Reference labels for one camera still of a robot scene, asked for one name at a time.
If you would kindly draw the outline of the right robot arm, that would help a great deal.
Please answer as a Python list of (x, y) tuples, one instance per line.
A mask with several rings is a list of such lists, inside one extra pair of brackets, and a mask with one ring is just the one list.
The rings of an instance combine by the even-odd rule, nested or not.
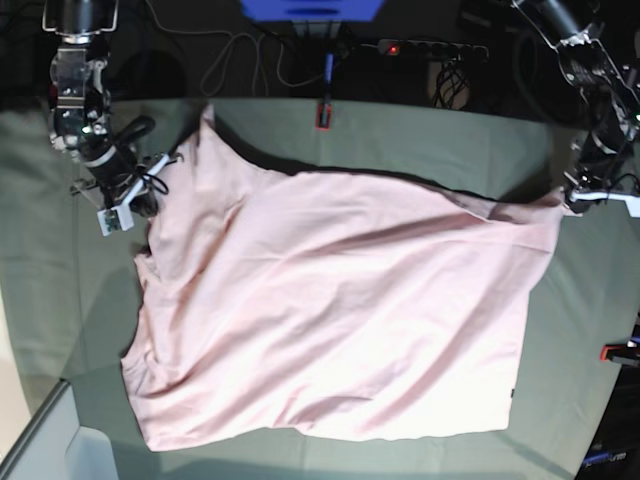
[(43, 31), (60, 40), (49, 72), (50, 140), (88, 173), (70, 191), (96, 207), (103, 236), (131, 230), (136, 216), (154, 217), (157, 197), (169, 192), (158, 175), (170, 154), (140, 156), (135, 149), (155, 121), (140, 115), (119, 132), (111, 126), (103, 81), (109, 54), (99, 39), (115, 31), (118, 7), (116, 1), (48, 1), (42, 17)]

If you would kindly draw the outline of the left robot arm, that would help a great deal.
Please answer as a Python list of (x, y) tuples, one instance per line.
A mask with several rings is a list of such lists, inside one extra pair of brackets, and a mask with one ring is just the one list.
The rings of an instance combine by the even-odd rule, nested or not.
[(576, 214), (608, 201), (639, 217), (639, 174), (628, 165), (639, 143), (638, 71), (618, 64), (601, 40), (591, 1), (513, 1), (556, 54), (560, 73), (589, 107), (589, 128), (564, 172), (565, 205)]

